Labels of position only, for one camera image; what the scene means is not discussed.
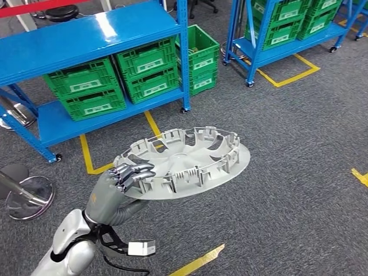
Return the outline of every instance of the round metal base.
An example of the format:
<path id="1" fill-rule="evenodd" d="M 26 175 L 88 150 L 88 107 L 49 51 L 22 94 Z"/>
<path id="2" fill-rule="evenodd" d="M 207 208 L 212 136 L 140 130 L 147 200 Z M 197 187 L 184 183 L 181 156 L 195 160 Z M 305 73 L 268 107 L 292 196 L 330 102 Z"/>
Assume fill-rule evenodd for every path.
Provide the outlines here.
<path id="1" fill-rule="evenodd" d="M 5 166 L 0 171 L 7 174 L 18 183 L 25 180 L 29 175 L 28 168 L 22 164 L 8 165 Z M 0 200 L 7 198 L 10 192 L 11 190 L 9 190 L 8 188 L 0 185 Z"/>
<path id="2" fill-rule="evenodd" d="M 14 105 L 14 108 L 15 108 L 17 111 L 23 114 L 24 117 L 26 118 L 26 122 L 24 122 L 24 123 L 18 120 L 20 124 L 22 124 L 24 127 L 28 127 L 28 126 L 34 123 L 36 120 L 36 117 L 35 117 L 33 115 L 33 113 L 32 113 L 31 111 L 29 111 L 28 108 L 26 108 L 24 105 L 22 105 L 20 103 L 16 103 Z M 11 127 L 8 126 L 6 122 L 5 122 L 2 118 L 0 118 L 0 127 L 5 128 L 5 129 L 8 130 L 8 131 L 14 131 L 14 130 L 12 130 Z"/>
<path id="3" fill-rule="evenodd" d="M 46 177 L 29 177 L 20 182 L 20 185 L 46 203 L 35 204 L 11 192 L 7 198 L 6 206 L 9 216 L 14 220 L 31 220 L 38 217 L 46 211 L 55 196 L 54 186 Z"/>

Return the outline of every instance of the floor marking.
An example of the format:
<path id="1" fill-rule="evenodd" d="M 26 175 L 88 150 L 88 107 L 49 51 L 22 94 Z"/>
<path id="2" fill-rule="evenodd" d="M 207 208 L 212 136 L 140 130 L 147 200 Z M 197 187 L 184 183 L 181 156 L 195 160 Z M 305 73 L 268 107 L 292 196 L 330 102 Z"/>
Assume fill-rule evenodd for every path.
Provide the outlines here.
<path id="1" fill-rule="evenodd" d="M 200 267 L 202 267 L 207 263 L 209 263 L 212 260 L 216 259 L 219 252 L 225 248 L 225 244 L 222 244 L 217 248 L 215 248 L 212 251 L 210 251 L 205 255 L 201 256 L 201 258 L 198 258 L 194 260 L 191 263 L 187 264 L 186 266 L 183 266 L 179 270 L 176 270 L 173 273 L 171 273 L 169 276 L 186 276 L 192 273 Z"/>
<path id="2" fill-rule="evenodd" d="M 351 173 L 355 177 L 357 177 L 357 179 L 359 179 L 362 184 L 364 184 L 366 187 L 368 187 L 368 174 L 361 175 L 354 168 L 351 169 Z"/>
<path id="3" fill-rule="evenodd" d="M 359 15 L 357 16 L 357 19 L 358 19 L 360 17 L 362 17 L 362 16 L 363 16 L 362 14 L 359 14 Z M 338 24 L 339 25 L 342 25 L 342 26 L 346 26 L 346 22 L 348 22 L 348 19 L 344 19 L 342 21 L 339 22 Z M 359 30 L 357 30 L 357 29 L 355 29 L 354 27 L 351 27 L 350 30 L 352 30 L 353 32 L 355 32 L 355 33 L 359 32 Z M 365 37 L 368 37 L 368 34 L 367 33 L 362 33 L 361 35 L 365 36 Z"/>
<path id="4" fill-rule="evenodd" d="M 153 120 L 152 116 L 149 111 L 145 111 L 146 118 L 152 128 L 152 130 L 155 133 L 155 136 L 161 135 L 160 130 L 157 126 L 156 122 Z M 83 152 L 83 157 L 84 158 L 85 168 L 87 174 L 101 174 L 106 170 L 109 170 L 109 168 L 112 168 L 113 164 L 106 164 L 100 168 L 94 168 L 92 163 L 92 158 L 90 157 L 90 149 L 88 148 L 88 143 L 87 142 L 87 138 L 85 134 L 82 134 L 79 136 L 81 140 L 81 150 Z"/>
<path id="5" fill-rule="evenodd" d="M 288 85 L 290 83 L 297 81 L 297 80 L 301 79 L 301 78 L 304 78 L 305 76 L 308 76 L 308 75 L 310 75 L 310 74 L 313 74 L 313 73 L 317 72 L 317 71 L 318 71 L 318 70 L 320 69 L 320 68 L 319 68 L 317 66 L 314 65 L 311 62 L 309 62 L 309 61 L 303 58 L 302 56 L 300 56 L 300 55 L 297 54 L 297 53 L 294 54 L 294 56 L 296 58 L 297 58 L 297 59 L 303 62 L 304 64 L 311 67 L 311 68 L 308 69 L 308 70 L 307 70 L 307 71 L 305 71 L 305 72 L 300 73 L 299 75 L 296 75 L 296 76 L 293 76 L 293 77 L 291 77 L 291 78 L 289 78 L 289 79 L 286 79 L 284 81 L 283 80 L 281 82 L 275 82 L 274 80 L 273 80 L 272 78 L 271 78 L 268 74 L 266 74 L 266 73 L 265 73 L 265 72 L 263 72 L 263 71 L 262 71 L 260 69 L 257 69 L 257 72 L 259 72 L 260 75 L 262 75 L 262 77 L 265 78 L 268 82 L 272 83 L 275 87 L 281 87 L 281 86 L 284 86 L 284 85 Z M 245 62 L 247 62 L 248 64 L 250 64 L 250 62 L 249 60 L 245 60 Z"/>
<path id="6" fill-rule="evenodd" d="M 157 127 L 156 125 L 156 122 L 155 122 L 155 120 L 153 120 L 153 118 L 152 117 L 151 113 L 149 111 L 145 111 L 145 115 L 146 115 L 146 118 L 147 119 L 147 121 L 149 121 L 149 124 L 151 126 L 152 130 L 153 131 L 153 133 L 155 133 L 155 136 L 159 136 L 161 135 L 161 131 L 158 129 L 158 127 Z"/>

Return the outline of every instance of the floor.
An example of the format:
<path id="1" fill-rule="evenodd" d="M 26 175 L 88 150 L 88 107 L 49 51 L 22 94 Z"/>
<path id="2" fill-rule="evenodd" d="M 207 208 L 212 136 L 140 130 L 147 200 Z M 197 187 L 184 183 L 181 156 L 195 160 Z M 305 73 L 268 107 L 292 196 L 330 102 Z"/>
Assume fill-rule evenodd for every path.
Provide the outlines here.
<path id="1" fill-rule="evenodd" d="M 218 14 L 200 4 L 191 23 L 222 42 L 231 0 L 216 3 Z M 98 1 L 80 6 L 85 14 L 102 10 Z M 0 20 L 0 36 L 21 30 L 16 19 Z M 236 132 L 252 159 L 225 185 L 152 202 L 116 228 L 123 240 L 156 239 L 158 248 L 148 259 L 114 261 L 164 276 L 225 244 L 218 258 L 191 275 L 368 275 L 368 189 L 351 173 L 368 170 L 368 39 L 354 38 L 350 33 L 333 54 L 327 51 L 333 41 L 299 53 L 320 69 L 286 86 L 276 88 L 257 73 L 249 89 L 243 70 L 219 63 L 217 86 L 192 98 L 191 112 L 180 114 L 180 102 L 152 110 L 161 131 L 213 125 Z M 305 69 L 293 56 L 262 68 L 276 81 Z M 20 85 L 37 104 L 53 98 L 40 78 Z M 98 168 L 153 132 L 140 114 L 86 136 Z M 79 138 L 53 147 L 63 155 L 54 164 L 14 133 L 0 131 L 0 141 L 0 167 L 26 164 L 31 175 L 57 187 L 54 204 L 32 221 L 13 221 L 4 202 L 0 205 L 0 274 L 29 275 L 67 213 L 85 206 L 97 176 L 87 174 Z M 110 268 L 99 256 L 83 275 L 133 274 Z"/>

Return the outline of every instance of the robotic arm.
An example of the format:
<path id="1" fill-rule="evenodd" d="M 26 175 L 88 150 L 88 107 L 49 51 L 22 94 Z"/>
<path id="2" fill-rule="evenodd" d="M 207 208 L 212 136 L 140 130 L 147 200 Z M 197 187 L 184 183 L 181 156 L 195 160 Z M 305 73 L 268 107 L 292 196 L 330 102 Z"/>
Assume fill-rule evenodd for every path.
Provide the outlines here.
<path id="1" fill-rule="evenodd" d="M 120 225 L 145 207 L 148 201 L 135 200 L 127 206 L 125 192 L 135 183 L 154 177 L 152 164 L 122 164 L 103 172 L 97 181 L 87 208 L 68 214 L 54 236 L 53 245 L 31 276 L 78 276 L 88 267 L 100 241 L 118 254 L 149 256 L 155 254 L 154 240 L 125 244 L 112 226 Z M 109 235 L 112 242 L 103 237 Z"/>

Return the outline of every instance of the shelving unit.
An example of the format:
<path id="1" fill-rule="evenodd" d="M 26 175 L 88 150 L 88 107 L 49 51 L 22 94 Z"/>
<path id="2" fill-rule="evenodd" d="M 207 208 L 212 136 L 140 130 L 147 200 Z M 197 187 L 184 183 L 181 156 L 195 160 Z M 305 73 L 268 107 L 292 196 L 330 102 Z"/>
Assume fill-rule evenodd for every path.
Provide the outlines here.
<path id="1" fill-rule="evenodd" d="M 0 106 L 0 117 L 50 163 L 60 160 L 48 147 L 83 133 L 112 124 L 177 99 L 182 112 L 190 110 L 188 66 L 188 16 L 186 0 L 177 1 L 177 18 L 150 0 L 95 14 L 32 32 L 0 39 L 6 49 L 0 67 L 0 86 L 9 86 L 16 96 L 0 89 L 0 95 L 20 102 L 32 111 L 38 122 L 37 138 Z M 14 83 L 101 58 L 166 37 L 180 36 L 182 85 L 136 105 L 126 98 L 127 108 L 114 113 L 73 121 L 59 101 L 35 106 Z"/>
<path id="2" fill-rule="evenodd" d="M 251 41 L 249 41 L 244 37 L 235 38 L 235 32 L 238 28 L 239 18 L 243 16 L 242 11 L 245 1 L 247 18 L 250 30 Z M 318 32 L 314 36 L 311 36 L 303 41 L 294 40 L 284 45 L 262 50 L 263 42 L 266 36 L 267 28 L 270 22 L 271 16 L 276 3 L 281 0 L 268 0 L 265 8 L 262 21 L 258 39 L 256 42 L 254 33 L 254 24 L 253 21 L 253 15 L 252 14 L 251 0 L 233 0 L 232 6 L 232 14 L 230 22 L 228 24 L 228 40 L 226 43 L 226 49 L 225 58 L 223 59 L 223 65 L 228 65 L 232 58 L 239 62 L 242 67 L 247 70 L 248 74 L 246 78 L 246 84 L 248 87 L 254 85 L 254 75 L 256 70 L 259 67 L 265 66 L 269 63 L 275 62 L 277 60 L 283 59 L 287 56 L 293 55 L 297 52 L 300 52 L 305 49 L 311 48 L 315 45 L 321 44 L 325 41 L 338 37 L 338 40 L 333 47 L 330 49 L 330 52 L 334 52 L 341 47 L 341 43 L 346 36 L 347 32 L 352 26 L 357 16 L 362 11 L 363 7 L 367 0 L 360 0 L 359 5 L 356 6 L 356 9 L 353 13 L 350 13 L 351 16 L 348 19 L 346 26 L 342 27 L 336 23 L 331 23 L 328 28 Z M 237 51 L 240 51 L 242 54 L 246 55 L 250 61 L 250 65 L 241 60 L 236 54 Z"/>

